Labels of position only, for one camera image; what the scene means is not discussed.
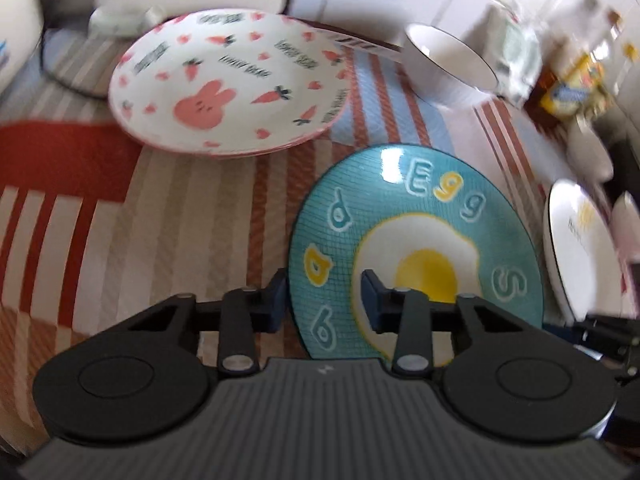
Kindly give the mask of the large white ribbed bowl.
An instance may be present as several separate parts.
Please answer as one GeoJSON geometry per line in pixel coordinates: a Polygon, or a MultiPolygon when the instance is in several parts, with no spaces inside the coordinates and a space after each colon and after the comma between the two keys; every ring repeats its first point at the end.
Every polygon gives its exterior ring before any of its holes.
{"type": "Polygon", "coordinates": [[[407,25],[400,59],[413,91],[437,106],[469,108],[497,93],[497,75],[484,58],[437,27],[407,25]]]}

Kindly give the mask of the white rice cooker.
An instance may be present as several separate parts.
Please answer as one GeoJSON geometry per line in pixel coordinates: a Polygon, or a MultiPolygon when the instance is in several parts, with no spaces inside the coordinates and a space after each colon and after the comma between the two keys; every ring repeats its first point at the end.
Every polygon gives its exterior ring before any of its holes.
{"type": "Polygon", "coordinates": [[[0,0],[1,91],[34,52],[42,26],[39,0],[0,0]]]}

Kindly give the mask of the teal egg print plate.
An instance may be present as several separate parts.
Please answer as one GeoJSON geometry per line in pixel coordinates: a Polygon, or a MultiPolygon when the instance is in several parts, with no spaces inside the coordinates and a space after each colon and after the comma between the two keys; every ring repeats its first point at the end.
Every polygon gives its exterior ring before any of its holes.
{"type": "Polygon", "coordinates": [[[300,206],[288,248],[294,322],[315,359],[389,360],[360,278],[431,300],[480,296],[533,326],[544,285],[523,221],[478,170],[434,148],[379,145],[332,166],[300,206]]]}

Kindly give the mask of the white power plug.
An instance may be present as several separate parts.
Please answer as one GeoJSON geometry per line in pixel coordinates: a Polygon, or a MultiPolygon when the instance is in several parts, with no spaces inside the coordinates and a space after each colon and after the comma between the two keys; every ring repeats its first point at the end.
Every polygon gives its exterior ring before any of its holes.
{"type": "Polygon", "coordinates": [[[91,37],[134,39],[166,21],[166,13],[158,6],[146,10],[124,10],[99,6],[89,18],[91,37]]]}

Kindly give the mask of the white plastic seasoning bag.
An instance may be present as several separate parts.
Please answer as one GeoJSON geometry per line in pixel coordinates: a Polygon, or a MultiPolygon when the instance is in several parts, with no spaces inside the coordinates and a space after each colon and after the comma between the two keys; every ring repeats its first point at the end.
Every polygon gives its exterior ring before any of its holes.
{"type": "Polygon", "coordinates": [[[531,22],[521,23],[513,14],[506,14],[498,66],[501,95],[513,106],[522,107],[542,66],[540,43],[531,22]]]}

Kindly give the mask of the yellow label cooking wine bottle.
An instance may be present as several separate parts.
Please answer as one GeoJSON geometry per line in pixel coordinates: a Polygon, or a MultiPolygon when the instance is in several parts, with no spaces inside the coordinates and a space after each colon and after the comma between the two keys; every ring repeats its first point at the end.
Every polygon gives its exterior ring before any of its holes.
{"type": "Polygon", "coordinates": [[[622,18],[599,0],[580,0],[552,18],[540,73],[538,120],[548,128],[573,117],[604,78],[622,18]]]}

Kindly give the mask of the striped woven table mat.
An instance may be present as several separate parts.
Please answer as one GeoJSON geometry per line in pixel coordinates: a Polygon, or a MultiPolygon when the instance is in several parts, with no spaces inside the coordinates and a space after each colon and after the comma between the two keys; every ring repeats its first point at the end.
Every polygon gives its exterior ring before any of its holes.
{"type": "Polygon", "coordinates": [[[209,300],[262,286],[285,264],[307,191],[369,145],[429,145],[503,192],[533,236],[550,179],[544,139],[502,101],[444,112],[410,89],[396,54],[337,35],[352,77],[341,118],[264,156],[209,159],[137,144],[107,107],[27,61],[1,98],[1,439],[46,434],[32,405],[38,368],[87,336],[177,292],[209,300]]]}

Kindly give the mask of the white carrot bunny plate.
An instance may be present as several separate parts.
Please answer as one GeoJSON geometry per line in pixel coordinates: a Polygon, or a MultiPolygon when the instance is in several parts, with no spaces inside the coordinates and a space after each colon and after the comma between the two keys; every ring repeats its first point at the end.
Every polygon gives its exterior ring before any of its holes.
{"type": "Polygon", "coordinates": [[[345,55],[322,32],[282,14],[217,9],[149,30],[116,65],[107,96],[134,140],[228,158],[313,139],[349,91],[345,55]]]}

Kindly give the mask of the small white ribbed bowl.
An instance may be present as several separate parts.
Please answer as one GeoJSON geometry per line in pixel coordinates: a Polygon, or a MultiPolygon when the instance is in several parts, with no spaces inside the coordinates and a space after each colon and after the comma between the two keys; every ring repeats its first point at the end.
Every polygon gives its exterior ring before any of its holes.
{"type": "Polygon", "coordinates": [[[570,123],[566,154],[576,174],[587,182],[604,183],[614,176],[611,157],[584,116],[576,116],[570,123]]]}

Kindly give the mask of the white sun print plate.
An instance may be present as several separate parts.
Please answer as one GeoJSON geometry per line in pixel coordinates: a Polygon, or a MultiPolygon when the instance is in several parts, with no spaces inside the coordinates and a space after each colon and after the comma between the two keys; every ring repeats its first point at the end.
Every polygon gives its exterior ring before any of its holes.
{"type": "Polygon", "coordinates": [[[544,258],[567,324],[590,314],[620,316],[623,273],[608,225],[588,193],[560,179],[544,205],[544,258]]]}

